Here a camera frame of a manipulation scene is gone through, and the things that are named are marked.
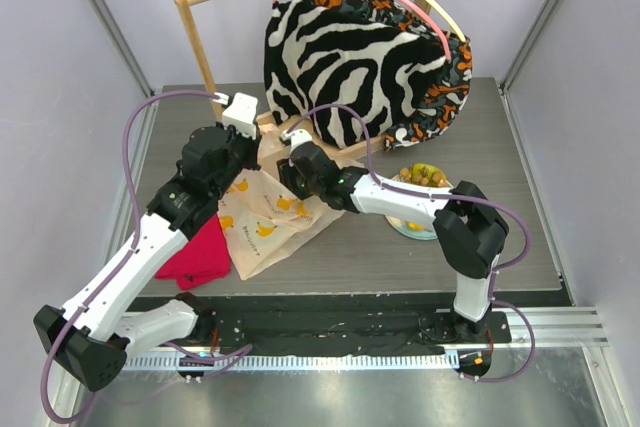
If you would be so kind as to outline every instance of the metal frame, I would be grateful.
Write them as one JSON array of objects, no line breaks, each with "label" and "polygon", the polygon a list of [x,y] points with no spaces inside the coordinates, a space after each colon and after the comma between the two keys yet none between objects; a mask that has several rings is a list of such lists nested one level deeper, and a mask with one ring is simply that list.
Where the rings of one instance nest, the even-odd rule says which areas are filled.
[{"label": "metal frame", "polygon": [[529,58],[529,54],[531,53],[533,46],[535,45],[538,37],[540,37],[540,34],[549,22],[549,19],[557,9],[560,1],[561,0],[545,0],[542,9],[538,13],[538,17],[531,26],[531,29],[529,29],[529,33],[527,34],[522,47],[520,47],[515,60],[507,71],[505,79],[500,83],[500,89],[502,91],[508,92],[513,85],[513,82],[516,80],[518,74],[520,73],[520,69],[522,69],[522,66]]},{"label": "metal frame", "polygon": [[584,358],[596,389],[600,407],[609,427],[631,426],[629,410],[622,401],[623,396],[615,378],[610,347],[584,347]]},{"label": "metal frame", "polygon": [[126,64],[129,71],[131,72],[131,75],[133,75],[134,79],[136,80],[136,83],[140,87],[140,90],[142,90],[142,93],[145,95],[145,97],[153,95],[153,89],[149,85],[149,82],[147,81],[147,78],[145,77],[144,72],[142,72],[142,69],[138,64],[138,61],[133,55],[133,52],[131,51],[129,44],[124,38],[124,35],[120,30],[120,27],[118,27],[118,24],[115,18],[113,17],[113,15],[111,14],[111,11],[109,10],[109,7],[107,6],[107,3],[105,2],[105,0],[88,0],[88,1],[93,7],[96,15],[100,19],[100,22],[104,26],[105,30],[107,31],[107,34],[111,38],[111,41],[113,42],[113,45],[115,46],[116,50],[122,57],[122,60]]}]

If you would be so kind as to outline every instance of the banana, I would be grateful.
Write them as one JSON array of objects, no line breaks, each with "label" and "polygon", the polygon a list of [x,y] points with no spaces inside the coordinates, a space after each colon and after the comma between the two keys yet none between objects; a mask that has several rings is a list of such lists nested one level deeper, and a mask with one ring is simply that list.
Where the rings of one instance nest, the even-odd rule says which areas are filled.
[{"label": "banana", "polygon": [[297,200],[298,200],[297,197],[294,197],[293,199],[287,199],[279,195],[278,202],[276,202],[276,205],[283,210],[289,210],[291,206],[294,204],[294,202],[296,202]]},{"label": "banana", "polygon": [[424,169],[427,166],[427,164],[413,164],[411,166],[411,175],[419,175],[419,176],[424,176]]},{"label": "banana", "polygon": [[247,179],[242,179],[242,182],[233,185],[235,185],[240,192],[244,192],[249,188],[249,182],[247,182]]},{"label": "banana", "polygon": [[267,227],[265,225],[262,225],[260,222],[258,222],[256,225],[258,227],[258,230],[256,230],[256,234],[258,234],[260,237],[267,237],[268,235],[271,235],[271,233],[278,227],[277,225],[274,225],[273,227]]}]

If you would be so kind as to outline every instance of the plate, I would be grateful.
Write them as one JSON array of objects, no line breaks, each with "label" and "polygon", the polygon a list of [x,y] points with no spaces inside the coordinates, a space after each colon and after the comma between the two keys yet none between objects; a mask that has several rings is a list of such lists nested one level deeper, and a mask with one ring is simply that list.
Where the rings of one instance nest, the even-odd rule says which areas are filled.
[{"label": "plate", "polygon": [[[400,180],[399,175],[395,175],[391,180]],[[449,187],[453,188],[453,185],[447,181]],[[424,230],[415,230],[409,227],[408,222],[406,220],[400,220],[396,217],[391,217],[389,215],[385,215],[387,221],[391,224],[391,226],[400,232],[402,235],[409,237],[415,240],[434,240],[438,238],[438,235],[433,230],[424,229]]]}]

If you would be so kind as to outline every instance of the paper bag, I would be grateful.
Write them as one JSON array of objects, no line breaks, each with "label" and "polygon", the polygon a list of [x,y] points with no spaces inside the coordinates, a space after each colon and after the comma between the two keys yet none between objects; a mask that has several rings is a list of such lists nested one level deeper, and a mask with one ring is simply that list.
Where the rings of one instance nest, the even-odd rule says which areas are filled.
[{"label": "paper bag", "polygon": [[[219,202],[220,225],[242,280],[286,259],[343,214],[317,197],[297,199],[274,177],[276,160],[288,150],[278,140],[277,130],[263,131],[262,170],[240,173]],[[337,160],[339,165],[345,163]]]}]

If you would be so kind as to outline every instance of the zebra print fabric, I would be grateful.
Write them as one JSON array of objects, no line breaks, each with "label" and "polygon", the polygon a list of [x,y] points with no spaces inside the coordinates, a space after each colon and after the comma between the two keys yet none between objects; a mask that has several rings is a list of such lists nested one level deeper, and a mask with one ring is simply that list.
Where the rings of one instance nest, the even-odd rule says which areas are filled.
[{"label": "zebra print fabric", "polygon": [[[274,4],[266,31],[265,87],[278,123],[335,102],[384,133],[416,112],[444,63],[442,45],[425,36],[301,0]],[[337,109],[319,112],[314,128],[339,148],[364,138]]]},{"label": "zebra print fabric", "polygon": [[[303,0],[317,7],[383,22],[440,43],[433,29],[395,0]],[[414,104],[416,112],[394,124],[384,136],[384,150],[408,147],[442,135],[460,114],[469,95],[473,60],[469,38],[463,42],[449,32],[451,62],[438,71],[424,99]]]}]

